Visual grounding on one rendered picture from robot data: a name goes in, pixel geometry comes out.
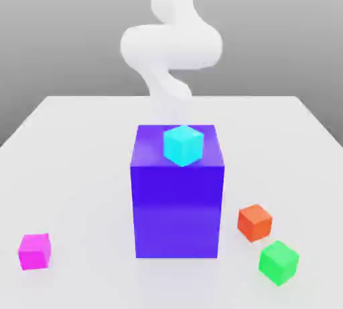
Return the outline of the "small cyan cube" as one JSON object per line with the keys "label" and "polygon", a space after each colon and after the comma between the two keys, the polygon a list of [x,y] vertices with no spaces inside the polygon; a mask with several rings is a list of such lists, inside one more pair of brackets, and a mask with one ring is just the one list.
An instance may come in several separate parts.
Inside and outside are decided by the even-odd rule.
{"label": "small cyan cube", "polygon": [[203,158],[204,134],[188,125],[181,125],[163,133],[163,155],[180,167]]}

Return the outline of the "small orange cube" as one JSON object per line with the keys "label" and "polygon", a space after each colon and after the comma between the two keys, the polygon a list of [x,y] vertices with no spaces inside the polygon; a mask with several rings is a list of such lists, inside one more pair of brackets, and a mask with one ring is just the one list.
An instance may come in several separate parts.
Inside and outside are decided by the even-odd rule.
{"label": "small orange cube", "polygon": [[238,230],[249,242],[269,236],[273,217],[259,204],[238,211]]}

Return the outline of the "small green cube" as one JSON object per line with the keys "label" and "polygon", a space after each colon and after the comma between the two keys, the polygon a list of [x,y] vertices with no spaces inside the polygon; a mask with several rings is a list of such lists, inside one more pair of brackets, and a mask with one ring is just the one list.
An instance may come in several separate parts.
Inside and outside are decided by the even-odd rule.
{"label": "small green cube", "polygon": [[276,286],[290,280],[297,271],[299,254],[281,241],[275,241],[261,251],[259,271]]}

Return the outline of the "small magenta cube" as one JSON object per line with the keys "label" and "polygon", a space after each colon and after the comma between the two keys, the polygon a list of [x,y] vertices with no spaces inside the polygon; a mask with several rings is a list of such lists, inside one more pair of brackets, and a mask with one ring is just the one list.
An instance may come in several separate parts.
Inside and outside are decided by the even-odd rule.
{"label": "small magenta cube", "polygon": [[48,233],[24,235],[18,256],[22,270],[48,268],[51,257],[51,243]]}

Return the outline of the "large purple box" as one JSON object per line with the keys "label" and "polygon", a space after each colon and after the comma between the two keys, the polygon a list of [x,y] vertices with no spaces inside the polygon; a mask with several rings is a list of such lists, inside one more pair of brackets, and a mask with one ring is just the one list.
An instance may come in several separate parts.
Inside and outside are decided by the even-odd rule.
{"label": "large purple box", "polygon": [[163,155],[169,125],[139,125],[131,158],[135,254],[138,258],[218,255],[224,160],[216,128],[204,134],[201,160],[180,167]]}

